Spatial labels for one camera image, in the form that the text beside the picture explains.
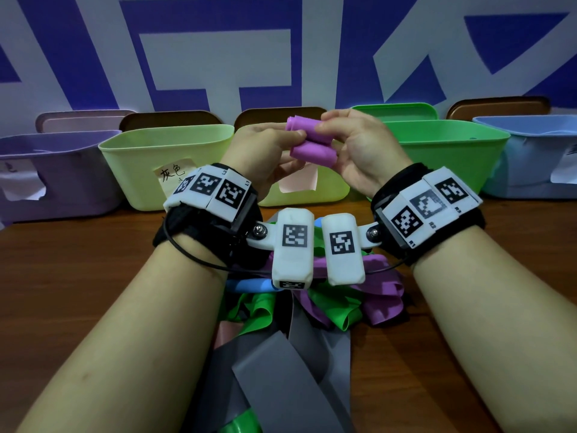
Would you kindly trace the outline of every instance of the table surface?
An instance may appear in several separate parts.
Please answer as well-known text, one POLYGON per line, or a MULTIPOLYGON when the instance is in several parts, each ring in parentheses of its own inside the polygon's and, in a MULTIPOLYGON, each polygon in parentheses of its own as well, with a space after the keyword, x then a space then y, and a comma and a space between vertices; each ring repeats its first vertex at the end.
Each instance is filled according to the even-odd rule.
MULTIPOLYGON (((315 217, 369 203, 307 206, 315 217)), ((577 201, 486 200, 487 232, 577 302, 577 201)), ((277 209, 264 208, 269 218, 277 209)), ((99 218, 16 224, 0 232, 0 432, 14 431, 48 380, 152 251, 162 212, 120 208, 99 218)), ((351 407, 359 432, 496 432, 447 348, 407 268, 408 319, 353 328, 351 407)))

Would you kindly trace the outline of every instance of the bolt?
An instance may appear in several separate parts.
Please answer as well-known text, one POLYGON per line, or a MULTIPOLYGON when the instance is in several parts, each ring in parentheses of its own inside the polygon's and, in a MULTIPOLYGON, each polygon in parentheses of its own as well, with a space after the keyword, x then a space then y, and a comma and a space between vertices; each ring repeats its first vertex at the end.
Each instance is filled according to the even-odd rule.
POLYGON ((367 229, 366 231, 366 238, 369 239, 370 242, 376 243, 381 240, 381 232, 379 231, 378 226, 373 226, 372 228, 367 229))
POLYGON ((264 239, 267 236, 267 234, 268 234, 267 228, 260 223, 257 223, 252 231, 253 237, 256 238, 257 240, 264 239))

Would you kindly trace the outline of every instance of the paper label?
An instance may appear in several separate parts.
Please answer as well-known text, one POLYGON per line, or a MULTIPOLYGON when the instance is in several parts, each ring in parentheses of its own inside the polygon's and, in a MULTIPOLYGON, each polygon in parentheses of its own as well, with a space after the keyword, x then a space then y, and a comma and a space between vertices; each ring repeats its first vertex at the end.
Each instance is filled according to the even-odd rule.
POLYGON ((157 168, 154 173, 160 182, 162 191, 166 197, 180 185, 187 174, 196 168, 196 164, 190 158, 179 159, 157 168))
POLYGON ((577 144, 569 146, 551 173, 553 183, 577 183, 577 144))
POLYGON ((318 165, 307 163, 301 170, 281 179, 279 181, 279 190, 281 193, 316 190, 318 178, 318 165))
POLYGON ((9 201, 39 200, 46 195, 46 185, 29 159, 0 161, 0 187, 9 201))

